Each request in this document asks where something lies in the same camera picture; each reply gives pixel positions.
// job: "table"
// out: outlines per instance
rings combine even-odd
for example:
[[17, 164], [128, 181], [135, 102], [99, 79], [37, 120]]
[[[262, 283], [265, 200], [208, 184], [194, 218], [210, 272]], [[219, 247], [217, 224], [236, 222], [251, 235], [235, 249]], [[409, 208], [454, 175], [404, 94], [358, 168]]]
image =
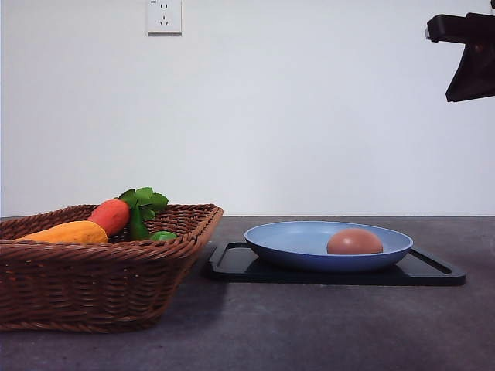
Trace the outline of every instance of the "table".
[[[466, 271], [466, 284], [224, 283], [201, 274], [215, 247], [286, 220], [399, 230]], [[1, 371], [52, 369], [495, 369], [495, 217], [225, 216], [154, 328], [0, 333]]]

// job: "wicker basket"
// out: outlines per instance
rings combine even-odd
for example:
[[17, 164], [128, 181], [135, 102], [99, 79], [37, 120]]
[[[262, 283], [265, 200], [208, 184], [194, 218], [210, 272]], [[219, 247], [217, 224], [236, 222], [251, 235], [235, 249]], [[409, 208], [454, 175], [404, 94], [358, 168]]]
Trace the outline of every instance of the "wicker basket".
[[223, 210], [170, 205], [147, 223], [169, 241], [109, 243], [12, 241], [59, 223], [85, 220], [96, 205], [71, 206], [0, 223], [0, 331], [126, 332], [154, 325]]

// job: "blue plate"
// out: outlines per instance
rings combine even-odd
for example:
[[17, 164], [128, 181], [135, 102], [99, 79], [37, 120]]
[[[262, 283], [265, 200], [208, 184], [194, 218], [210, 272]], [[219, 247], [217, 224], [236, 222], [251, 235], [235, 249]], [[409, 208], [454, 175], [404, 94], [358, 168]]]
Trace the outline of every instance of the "blue plate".
[[[384, 251], [377, 254], [328, 254], [330, 237], [346, 228], [375, 233]], [[256, 226], [244, 234], [247, 245], [262, 259], [304, 271], [375, 271], [400, 261], [411, 249], [412, 238], [394, 230], [355, 223], [298, 221]]]

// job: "egg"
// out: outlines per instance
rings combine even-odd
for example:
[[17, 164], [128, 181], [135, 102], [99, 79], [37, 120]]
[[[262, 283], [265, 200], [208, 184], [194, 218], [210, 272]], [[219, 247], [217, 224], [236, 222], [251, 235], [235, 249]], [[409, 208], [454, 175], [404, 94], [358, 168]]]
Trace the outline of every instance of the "egg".
[[340, 230], [330, 237], [326, 245], [328, 254], [375, 254], [383, 250], [380, 238], [362, 228]]

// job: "green toy vegetable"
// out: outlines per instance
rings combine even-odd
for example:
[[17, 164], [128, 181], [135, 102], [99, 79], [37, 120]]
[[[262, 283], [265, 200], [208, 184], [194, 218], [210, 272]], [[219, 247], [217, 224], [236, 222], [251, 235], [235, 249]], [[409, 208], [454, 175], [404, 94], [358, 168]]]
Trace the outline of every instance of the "green toy vegetable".
[[129, 189], [118, 199], [125, 201], [131, 209], [129, 231], [132, 240], [147, 240], [149, 231], [144, 223], [145, 220], [155, 218], [156, 213], [163, 211], [169, 203], [164, 195], [153, 192], [151, 187]]
[[177, 238], [175, 233], [169, 232], [168, 230], [160, 230], [153, 234], [149, 239], [153, 241], [167, 241]]

